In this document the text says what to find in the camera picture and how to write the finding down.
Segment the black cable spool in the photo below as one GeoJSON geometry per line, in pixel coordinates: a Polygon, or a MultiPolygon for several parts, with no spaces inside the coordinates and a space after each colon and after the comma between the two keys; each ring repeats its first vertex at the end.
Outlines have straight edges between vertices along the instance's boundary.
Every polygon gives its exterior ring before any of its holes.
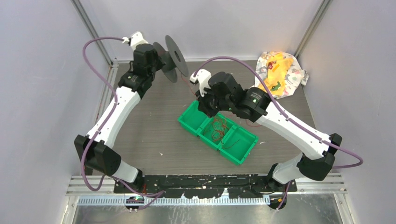
{"type": "Polygon", "coordinates": [[[158,42],[153,42],[153,46],[162,60],[161,71],[172,83],[176,83],[176,69],[185,77],[189,74],[189,69],[180,48],[169,35],[165,36],[165,43],[167,50],[158,42]]]}

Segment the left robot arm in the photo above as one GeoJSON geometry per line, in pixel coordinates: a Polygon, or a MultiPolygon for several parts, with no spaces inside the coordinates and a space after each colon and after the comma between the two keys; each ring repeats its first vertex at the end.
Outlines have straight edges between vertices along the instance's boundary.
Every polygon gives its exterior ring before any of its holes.
{"type": "Polygon", "coordinates": [[[132,193],[142,190],[141,170],[127,164],[113,150],[120,128],[132,109],[140,102],[152,86],[155,73],[164,66],[152,44],[136,46],[132,70],[124,74],[110,105],[85,136],[78,135],[74,145],[81,162],[87,167],[125,181],[125,187],[132,193]]]}

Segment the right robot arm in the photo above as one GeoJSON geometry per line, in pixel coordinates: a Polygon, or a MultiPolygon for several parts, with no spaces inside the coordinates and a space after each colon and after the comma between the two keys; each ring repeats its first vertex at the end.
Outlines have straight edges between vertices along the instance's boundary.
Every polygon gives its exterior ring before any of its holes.
{"type": "Polygon", "coordinates": [[[229,73],[211,75],[207,70],[199,70],[189,80],[199,85],[198,109],[208,117],[220,111],[232,112],[238,118],[271,129],[301,151],[295,158],[271,167],[266,179],[271,191],[279,191],[287,182],[300,177],[322,181],[332,170],[336,149],[324,141],[333,137],[340,140],[340,136],[317,131],[273,102],[262,89],[243,89],[229,73]]]}

